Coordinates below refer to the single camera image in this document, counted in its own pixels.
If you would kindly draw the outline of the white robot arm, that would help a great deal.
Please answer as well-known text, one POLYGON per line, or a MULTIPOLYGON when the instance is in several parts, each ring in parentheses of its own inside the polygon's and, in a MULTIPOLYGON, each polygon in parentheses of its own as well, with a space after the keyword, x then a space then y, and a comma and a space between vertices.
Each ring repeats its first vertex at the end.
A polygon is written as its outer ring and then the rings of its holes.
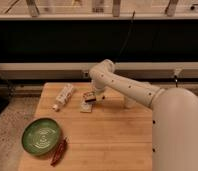
POLYGON ((198 97, 119 76, 106 59, 89 75, 93 89, 110 87, 152 110, 152 171, 198 171, 198 97))

